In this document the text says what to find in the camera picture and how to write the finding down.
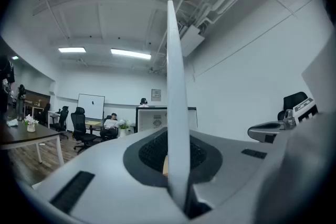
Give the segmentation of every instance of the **ceiling light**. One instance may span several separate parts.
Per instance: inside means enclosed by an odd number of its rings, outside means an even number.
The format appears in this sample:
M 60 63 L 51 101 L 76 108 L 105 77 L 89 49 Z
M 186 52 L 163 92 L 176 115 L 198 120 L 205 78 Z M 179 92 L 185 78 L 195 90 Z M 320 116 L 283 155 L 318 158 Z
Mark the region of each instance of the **ceiling light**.
M 60 52 L 86 52 L 84 48 L 59 48 Z
M 137 58 L 142 58 L 142 59 L 151 59 L 150 54 L 140 54 L 138 52 L 132 52 L 128 50 L 115 50 L 111 49 L 112 54 L 117 54 L 117 55 L 124 55 L 124 56 L 131 56 L 131 57 L 137 57 Z

